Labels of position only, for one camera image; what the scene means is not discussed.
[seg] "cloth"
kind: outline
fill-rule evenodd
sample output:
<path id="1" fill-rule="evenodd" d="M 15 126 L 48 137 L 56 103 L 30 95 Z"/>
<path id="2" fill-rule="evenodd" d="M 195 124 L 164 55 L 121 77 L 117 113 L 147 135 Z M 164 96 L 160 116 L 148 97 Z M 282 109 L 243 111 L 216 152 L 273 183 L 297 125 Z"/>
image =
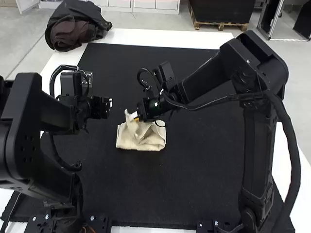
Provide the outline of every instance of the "cloth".
<path id="1" fill-rule="evenodd" d="M 103 38 L 111 28 L 112 23 L 104 20 L 100 7 L 91 1 L 64 0 L 48 22 L 45 40 L 53 50 L 70 51 Z"/>
<path id="2" fill-rule="evenodd" d="M 73 17 L 55 24 L 51 30 L 51 42 L 57 51 L 70 51 L 93 38 L 95 27 L 85 21 L 75 21 Z"/>
<path id="3" fill-rule="evenodd" d="M 165 127 L 159 127 L 154 122 L 135 121 L 127 110 L 124 113 L 125 123 L 118 125 L 117 148 L 160 151 L 165 147 Z M 163 121 L 158 121 L 157 124 L 164 126 Z"/>

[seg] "white table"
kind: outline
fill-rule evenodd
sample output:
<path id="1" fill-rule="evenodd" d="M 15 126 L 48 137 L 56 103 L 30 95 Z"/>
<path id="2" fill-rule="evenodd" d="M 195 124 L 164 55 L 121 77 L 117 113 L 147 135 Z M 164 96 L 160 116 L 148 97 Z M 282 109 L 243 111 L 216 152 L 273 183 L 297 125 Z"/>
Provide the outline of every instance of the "white table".
<path id="1" fill-rule="evenodd" d="M 122 44 L 122 45 L 141 45 L 155 47 L 176 47 L 193 49 L 219 49 L 219 47 L 232 39 L 231 33 L 210 33 L 210 32 L 179 32 L 179 31 L 153 31 L 137 29 L 113 29 L 109 31 L 106 37 L 96 43 Z M 86 45 L 82 45 L 73 51 L 67 53 L 55 52 L 49 62 L 41 72 L 43 78 L 42 89 L 49 93 L 49 81 L 52 72 L 61 64 L 77 65 Z M 59 77 L 55 82 L 55 96 L 60 94 Z M 296 229 L 296 233 L 310 232 L 311 215 L 311 167 L 300 151 L 301 159 L 301 187 L 295 206 L 291 213 L 291 219 Z M 273 177 L 279 192 L 283 198 L 286 197 L 290 177 L 291 164 L 287 149 L 287 140 L 282 129 L 281 123 L 278 123 L 276 129 Z M 0 189 L 0 213 L 3 212 L 7 202 L 11 197 L 12 191 Z M 27 223 L 9 223 L 7 233 L 23 233 Z M 112 227 L 112 233 L 193 233 L 189 230 L 175 229 L 155 229 L 155 228 L 134 228 L 134 227 Z"/>

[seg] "black jacket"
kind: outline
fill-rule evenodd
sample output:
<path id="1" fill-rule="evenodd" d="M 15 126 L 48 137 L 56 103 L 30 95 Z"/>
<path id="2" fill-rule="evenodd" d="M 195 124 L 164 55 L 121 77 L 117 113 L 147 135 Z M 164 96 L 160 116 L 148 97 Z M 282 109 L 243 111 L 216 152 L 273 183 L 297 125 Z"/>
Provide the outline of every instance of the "black jacket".
<path id="1" fill-rule="evenodd" d="M 72 22 L 71 27 L 66 28 L 66 30 L 62 27 L 56 27 L 65 21 Z M 84 39 L 77 36 L 77 28 L 74 30 L 75 22 L 78 21 L 87 23 L 85 26 L 85 28 L 87 28 L 87 33 L 84 33 L 87 34 L 87 37 L 84 37 Z M 63 0 L 48 22 L 45 30 L 45 40 L 53 50 L 69 51 L 81 46 L 82 42 L 103 38 L 104 31 L 109 31 L 111 28 L 112 23 L 104 20 L 101 15 L 100 7 L 96 6 L 91 1 Z M 61 40 L 61 43 L 59 43 L 59 38 L 55 37 L 56 33 L 57 35 L 67 35 Z"/>

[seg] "white cabinet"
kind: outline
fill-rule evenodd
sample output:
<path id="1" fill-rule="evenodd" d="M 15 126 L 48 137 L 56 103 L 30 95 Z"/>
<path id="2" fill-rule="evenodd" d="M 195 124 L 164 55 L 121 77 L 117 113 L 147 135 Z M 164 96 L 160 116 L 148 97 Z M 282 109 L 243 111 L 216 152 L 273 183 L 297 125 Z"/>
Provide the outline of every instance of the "white cabinet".
<path id="1" fill-rule="evenodd" d="M 155 9 L 156 0 L 134 0 L 134 7 Z"/>
<path id="2" fill-rule="evenodd" d="M 97 6 L 108 6 L 108 0 L 92 0 Z"/>
<path id="3" fill-rule="evenodd" d="M 109 6 L 131 7 L 131 0 L 108 0 Z"/>
<path id="4" fill-rule="evenodd" d="M 22 14 L 28 9 L 39 4 L 39 0 L 16 0 L 19 12 Z"/>
<path id="5" fill-rule="evenodd" d="M 29 8 L 40 2 L 40 8 L 55 9 L 60 1 L 16 0 L 20 9 Z M 155 14 L 179 14 L 180 0 L 91 0 L 103 11 L 138 12 Z"/>
<path id="6" fill-rule="evenodd" d="M 4 0 L 3 2 L 7 4 L 16 4 L 16 0 Z"/>
<path id="7" fill-rule="evenodd" d="M 179 0 L 156 0 L 156 9 L 177 10 Z"/>

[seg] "wooden pallet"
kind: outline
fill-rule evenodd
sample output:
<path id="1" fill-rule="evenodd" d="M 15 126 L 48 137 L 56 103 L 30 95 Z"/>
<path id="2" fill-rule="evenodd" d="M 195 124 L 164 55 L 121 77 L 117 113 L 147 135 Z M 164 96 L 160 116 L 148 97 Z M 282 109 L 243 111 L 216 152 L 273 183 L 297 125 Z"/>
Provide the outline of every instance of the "wooden pallet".
<path id="1" fill-rule="evenodd" d="M 195 30 L 199 30 L 200 29 L 200 25 L 218 25 L 218 30 L 219 31 L 223 31 L 225 26 L 238 26 L 240 27 L 242 32 L 245 32 L 247 30 L 248 27 L 248 23 L 216 23 L 216 22 L 200 22 L 197 21 L 195 16 L 194 16 L 194 12 L 193 9 L 189 3 L 189 11 L 190 11 L 190 16 L 194 25 Z"/>

